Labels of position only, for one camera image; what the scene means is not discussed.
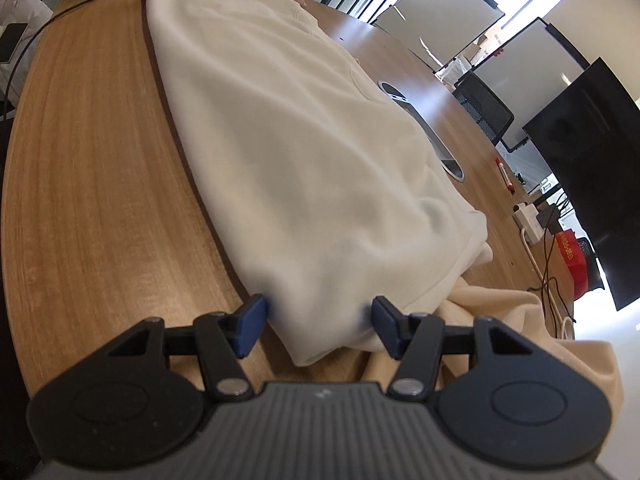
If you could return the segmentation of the white power strip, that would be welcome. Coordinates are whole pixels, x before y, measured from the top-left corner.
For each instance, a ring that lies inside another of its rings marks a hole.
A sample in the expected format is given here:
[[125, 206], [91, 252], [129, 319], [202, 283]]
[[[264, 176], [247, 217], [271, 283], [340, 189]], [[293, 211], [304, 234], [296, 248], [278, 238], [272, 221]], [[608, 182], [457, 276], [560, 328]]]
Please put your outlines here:
[[544, 238], [544, 228], [537, 219], [538, 211], [535, 205], [515, 204], [512, 216], [518, 228], [524, 231], [529, 244], [535, 245]]

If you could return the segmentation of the white sweatshirt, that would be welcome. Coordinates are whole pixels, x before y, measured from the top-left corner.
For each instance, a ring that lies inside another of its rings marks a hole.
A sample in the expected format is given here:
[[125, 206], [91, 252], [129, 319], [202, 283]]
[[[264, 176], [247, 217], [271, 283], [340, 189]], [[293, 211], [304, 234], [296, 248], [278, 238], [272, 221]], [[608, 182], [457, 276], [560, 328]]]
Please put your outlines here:
[[431, 312], [491, 259], [421, 126], [292, 0], [146, 0], [198, 194], [294, 364], [378, 351], [370, 304]]

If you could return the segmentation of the black office chair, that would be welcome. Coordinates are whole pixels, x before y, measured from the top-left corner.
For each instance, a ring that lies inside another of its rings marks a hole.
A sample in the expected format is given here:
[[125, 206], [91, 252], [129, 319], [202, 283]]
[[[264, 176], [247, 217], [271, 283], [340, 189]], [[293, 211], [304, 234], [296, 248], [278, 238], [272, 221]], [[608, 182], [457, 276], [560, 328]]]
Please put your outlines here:
[[514, 114], [473, 72], [464, 74], [452, 95], [496, 146], [514, 121]]

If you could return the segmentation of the whiteboard near railing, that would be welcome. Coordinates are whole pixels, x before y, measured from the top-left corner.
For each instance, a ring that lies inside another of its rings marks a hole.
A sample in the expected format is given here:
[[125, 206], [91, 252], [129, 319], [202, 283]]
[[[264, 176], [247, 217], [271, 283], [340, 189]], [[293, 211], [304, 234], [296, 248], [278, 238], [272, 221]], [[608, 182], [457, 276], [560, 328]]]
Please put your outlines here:
[[503, 17], [495, 0], [398, 0], [373, 25], [436, 73]]

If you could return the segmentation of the red marker pen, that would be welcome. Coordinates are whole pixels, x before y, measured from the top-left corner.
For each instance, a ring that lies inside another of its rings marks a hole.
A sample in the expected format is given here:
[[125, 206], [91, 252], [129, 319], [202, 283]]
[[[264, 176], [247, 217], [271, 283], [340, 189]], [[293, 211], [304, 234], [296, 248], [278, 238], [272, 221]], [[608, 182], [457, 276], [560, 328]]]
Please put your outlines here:
[[514, 184], [511, 181], [508, 172], [506, 171], [506, 165], [503, 163], [502, 159], [500, 157], [496, 157], [495, 158], [495, 163], [498, 167], [498, 170], [501, 174], [504, 186], [506, 187], [506, 189], [510, 192], [511, 195], [515, 194], [515, 188], [514, 188]]

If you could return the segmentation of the beige hoodie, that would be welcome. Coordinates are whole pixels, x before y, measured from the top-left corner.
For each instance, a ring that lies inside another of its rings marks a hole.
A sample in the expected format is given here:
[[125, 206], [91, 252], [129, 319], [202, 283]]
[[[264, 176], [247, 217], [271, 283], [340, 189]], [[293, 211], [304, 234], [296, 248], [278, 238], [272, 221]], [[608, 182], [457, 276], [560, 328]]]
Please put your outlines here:
[[544, 324], [542, 303], [531, 292], [470, 285], [463, 278], [443, 288], [416, 278], [385, 295], [401, 312], [433, 313], [449, 326], [470, 327], [481, 315], [496, 318], [597, 385], [611, 405], [612, 416], [620, 414], [624, 388], [612, 344], [553, 337]]

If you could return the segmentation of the red paper bag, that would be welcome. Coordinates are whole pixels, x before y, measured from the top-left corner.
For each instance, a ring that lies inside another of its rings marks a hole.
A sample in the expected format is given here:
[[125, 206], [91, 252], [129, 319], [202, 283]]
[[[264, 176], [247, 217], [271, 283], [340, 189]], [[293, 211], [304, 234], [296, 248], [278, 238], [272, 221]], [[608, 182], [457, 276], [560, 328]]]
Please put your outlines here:
[[574, 283], [574, 299], [582, 298], [589, 288], [587, 260], [582, 252], [573, 230], [556, 233], [555, 244], [558, 245], [567, 269]]

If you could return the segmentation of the whiteboard near monitor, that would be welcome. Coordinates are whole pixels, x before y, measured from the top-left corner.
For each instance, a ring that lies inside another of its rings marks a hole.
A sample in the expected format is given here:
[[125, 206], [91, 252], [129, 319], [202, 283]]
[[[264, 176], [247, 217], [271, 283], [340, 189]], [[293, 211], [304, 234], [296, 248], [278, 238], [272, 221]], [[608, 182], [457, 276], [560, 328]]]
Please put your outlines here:
[[559, 29], [535, 18], [473, 68], [514, 116], [501, 138], [507, 152], [527, 143], [524, 125], [588, 67]]

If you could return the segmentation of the large black monitor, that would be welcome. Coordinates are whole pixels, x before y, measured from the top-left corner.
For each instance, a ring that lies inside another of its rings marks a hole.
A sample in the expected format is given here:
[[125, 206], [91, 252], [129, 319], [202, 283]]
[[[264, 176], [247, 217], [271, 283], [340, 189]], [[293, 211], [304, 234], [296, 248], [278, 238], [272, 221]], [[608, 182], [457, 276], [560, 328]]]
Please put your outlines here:
[[639, 299], [639, 107], [602, 58], [524, 126], [587, 233], [615, 307]]

